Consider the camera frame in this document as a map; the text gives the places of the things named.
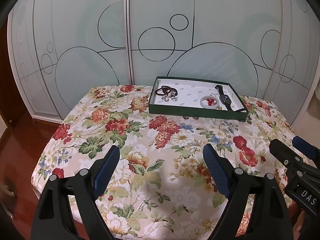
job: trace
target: dark bead bracelet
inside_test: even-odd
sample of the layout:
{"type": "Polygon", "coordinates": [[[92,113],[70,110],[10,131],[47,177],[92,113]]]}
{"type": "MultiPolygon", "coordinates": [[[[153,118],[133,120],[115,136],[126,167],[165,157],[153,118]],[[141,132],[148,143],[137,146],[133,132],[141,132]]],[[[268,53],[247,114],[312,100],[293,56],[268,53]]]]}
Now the dark bead bracelet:
{"type": "Polygon", "coordinates": [[[173,96],[177,96],[178,95],[178,91],[175,88],[169,87],[169,86],[161,86],[161,88],[157,89],[155,91],[155,94],[158,96],[167,96],[169,95],[171,92],[174,93],[173,96]]]}

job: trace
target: wooden floor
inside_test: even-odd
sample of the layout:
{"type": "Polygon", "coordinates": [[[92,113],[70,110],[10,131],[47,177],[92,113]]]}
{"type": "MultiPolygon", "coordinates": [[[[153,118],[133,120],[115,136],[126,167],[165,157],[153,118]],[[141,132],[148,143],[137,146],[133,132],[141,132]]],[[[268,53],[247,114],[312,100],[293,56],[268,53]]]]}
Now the wooden floor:
{"type": "MultiPolygon", "coordinates": [[[[17,126],[7,130],[0,141],[0,183],[16,195],[0,192],[1,202],[12,211],[13,224],[25,239],[30,239],[38,198],[31,186],[31,175],[38,159],[59,125],[35,122],[25,113],[17,126]]],[[[76,223],[79,234],[87,238],[84,227],[76,223]]]]}

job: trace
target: silver ring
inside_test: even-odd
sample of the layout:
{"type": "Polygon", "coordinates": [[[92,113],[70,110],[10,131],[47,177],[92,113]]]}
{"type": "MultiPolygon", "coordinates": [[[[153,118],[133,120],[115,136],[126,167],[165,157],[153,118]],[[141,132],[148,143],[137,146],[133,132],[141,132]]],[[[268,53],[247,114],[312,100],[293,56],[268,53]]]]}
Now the silver ring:
{"type": "Polygon", "coordinates": [[[204,96],[204,97],[201,97],[200,99],[200,105],[203,107],[203,108],[206,108],[206,109],[217,109],[219,107],[219,100],[214,97],[214,96],[204,96]],[[202,101],[206,100],[206,99],[213,99],[215,100],[217,103],[215,105],[212,105],[212,106],[207,106],[205,105],[202,101]]]}

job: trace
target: smartwatch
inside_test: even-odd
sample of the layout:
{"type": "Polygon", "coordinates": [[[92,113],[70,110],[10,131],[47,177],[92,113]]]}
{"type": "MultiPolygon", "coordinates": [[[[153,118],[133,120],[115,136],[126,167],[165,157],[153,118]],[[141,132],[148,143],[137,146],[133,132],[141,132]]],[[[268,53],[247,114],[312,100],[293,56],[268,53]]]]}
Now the smartwatch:
{"type": "Polygon", "coordinates": [[[219,99],[221,103],[223,103],[226,106],[227,110],[233,111],[231,108],[231,99],[228,95],[225,95],[223,93],[222,85],[216,85],[215,89],[219,92],[219,99]]]}

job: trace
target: watch face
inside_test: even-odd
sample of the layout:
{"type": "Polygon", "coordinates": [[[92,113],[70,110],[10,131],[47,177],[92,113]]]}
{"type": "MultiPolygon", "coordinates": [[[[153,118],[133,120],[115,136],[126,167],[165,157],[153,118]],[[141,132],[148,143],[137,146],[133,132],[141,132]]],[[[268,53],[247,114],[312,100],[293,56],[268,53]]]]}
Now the watch face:
{"type": "Polygon", "coordinates": [[[228,95],[221,95],[219,98],[223,104],[231,104],[231,99],[228,95]]]}

